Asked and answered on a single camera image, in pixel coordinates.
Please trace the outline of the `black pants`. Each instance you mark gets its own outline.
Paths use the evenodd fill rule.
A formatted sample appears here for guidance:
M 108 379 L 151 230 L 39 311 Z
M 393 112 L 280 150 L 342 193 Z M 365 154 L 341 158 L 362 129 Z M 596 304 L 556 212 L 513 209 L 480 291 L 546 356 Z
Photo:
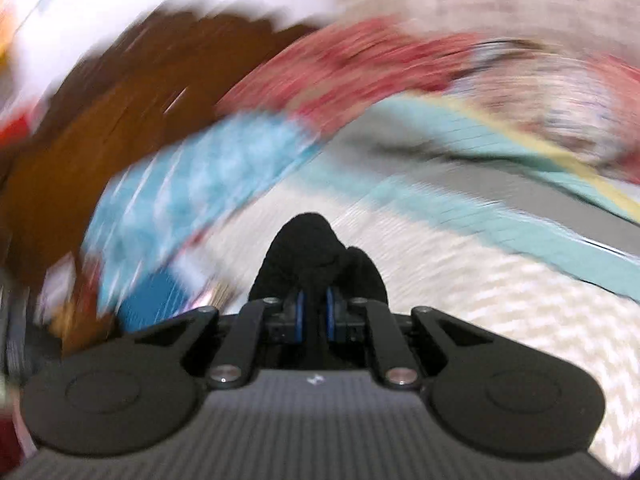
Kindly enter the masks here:
M 248 298 L 285 298 L 296 288 L 316 296 L 330 287 L 347 299 L 388 301 L 373 260 L 362 249 L 345 246 L 321 214 L 306 212 L 285 223 L 273 239 Z

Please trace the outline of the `patterned bed sheet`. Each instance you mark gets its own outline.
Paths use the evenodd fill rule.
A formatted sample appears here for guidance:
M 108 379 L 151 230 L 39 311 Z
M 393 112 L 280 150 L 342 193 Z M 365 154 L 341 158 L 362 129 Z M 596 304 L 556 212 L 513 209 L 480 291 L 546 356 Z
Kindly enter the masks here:
M 628 474 L 639 463 L 639 227 L 537 177 L 535 155 L 449 103 L 393 98 L 171 263 L 200 301 L 234 313 L 267 249 L 316 212 L 364 250 L 390 308 L 427 306 L 566 359 L 606 399 L 591 451 Z

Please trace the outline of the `teal patterned pillow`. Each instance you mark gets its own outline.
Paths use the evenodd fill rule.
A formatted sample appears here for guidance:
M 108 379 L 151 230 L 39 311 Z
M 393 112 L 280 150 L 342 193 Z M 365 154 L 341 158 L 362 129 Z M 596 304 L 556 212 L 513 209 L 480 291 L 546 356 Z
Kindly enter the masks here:
M 98 307 L 117 306 L 198 231 L 227 220 L 317 154 L 285 114 L 233 114 L 108 181 L 82 242 L 101 263 Z

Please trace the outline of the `carved wooden headboard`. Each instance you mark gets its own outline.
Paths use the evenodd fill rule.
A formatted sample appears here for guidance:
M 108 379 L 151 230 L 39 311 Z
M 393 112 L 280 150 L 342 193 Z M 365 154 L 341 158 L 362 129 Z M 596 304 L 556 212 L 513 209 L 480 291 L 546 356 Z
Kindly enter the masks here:
M 36 133 L 2 148 L 2 266 L 39 287 L 53 263 L 78 254 L 111 177 L 216 122 L 216 103 L 238 81 L 318 28 L 158 9 L 78 62 Z

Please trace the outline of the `red floral blanket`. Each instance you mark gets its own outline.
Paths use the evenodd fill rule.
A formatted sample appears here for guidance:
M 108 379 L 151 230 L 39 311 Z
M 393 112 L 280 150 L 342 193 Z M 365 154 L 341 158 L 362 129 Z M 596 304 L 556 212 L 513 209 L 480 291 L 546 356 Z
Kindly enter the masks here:
M 418 36 L 385 18 L 332 25 L 262 63 L 218 110 L 277 110 L 334 133 L 375 102 L 436 93 L 639 181 L 639 70 L 612 55 L 474 32 Z

